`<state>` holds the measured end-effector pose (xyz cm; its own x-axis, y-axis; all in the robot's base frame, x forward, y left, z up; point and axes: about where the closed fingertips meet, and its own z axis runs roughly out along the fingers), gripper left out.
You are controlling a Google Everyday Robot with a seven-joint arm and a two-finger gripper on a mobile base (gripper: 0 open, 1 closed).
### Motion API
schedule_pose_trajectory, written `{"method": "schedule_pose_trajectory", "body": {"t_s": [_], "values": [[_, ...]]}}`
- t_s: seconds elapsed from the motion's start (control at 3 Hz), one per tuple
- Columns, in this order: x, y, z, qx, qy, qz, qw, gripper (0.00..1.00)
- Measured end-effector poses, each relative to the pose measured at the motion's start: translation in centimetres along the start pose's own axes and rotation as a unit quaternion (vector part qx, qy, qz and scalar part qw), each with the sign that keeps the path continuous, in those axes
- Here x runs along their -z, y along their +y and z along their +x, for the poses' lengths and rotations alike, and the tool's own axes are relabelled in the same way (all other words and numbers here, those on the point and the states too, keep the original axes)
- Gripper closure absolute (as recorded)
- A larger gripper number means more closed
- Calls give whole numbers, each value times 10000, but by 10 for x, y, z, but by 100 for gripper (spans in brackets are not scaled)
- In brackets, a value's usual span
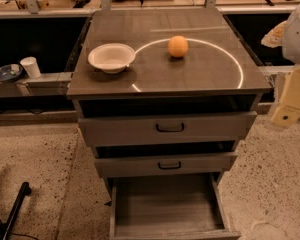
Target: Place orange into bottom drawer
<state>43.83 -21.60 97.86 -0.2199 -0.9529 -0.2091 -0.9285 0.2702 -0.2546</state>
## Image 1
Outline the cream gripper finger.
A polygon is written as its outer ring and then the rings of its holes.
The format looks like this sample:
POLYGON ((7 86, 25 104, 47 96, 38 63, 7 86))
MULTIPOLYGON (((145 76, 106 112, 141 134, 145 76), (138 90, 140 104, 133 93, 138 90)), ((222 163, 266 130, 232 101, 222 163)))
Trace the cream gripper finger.
POLYGON ((279 74, 276 80, 275 102, 270 109, 270 122, 287 129, 300 118, 300 65, 291 72, 279 74))
POLYGON ((279 23, 262 38, 261 44, 270 48, 276 48, 281 46, 285 32, 285 26, 286 21, 279 23))

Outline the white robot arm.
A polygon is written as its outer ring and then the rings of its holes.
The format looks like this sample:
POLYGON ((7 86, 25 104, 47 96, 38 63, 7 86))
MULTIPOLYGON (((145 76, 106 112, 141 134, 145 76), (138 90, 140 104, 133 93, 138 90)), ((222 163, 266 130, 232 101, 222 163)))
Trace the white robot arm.
POLYGON ((271 124, 286 129, 300 118, 300 4, 262 38, 261 44, 281 46, 283 57, 294 63, 293 69, 277 80, 275 103, 270 109, 271 124))

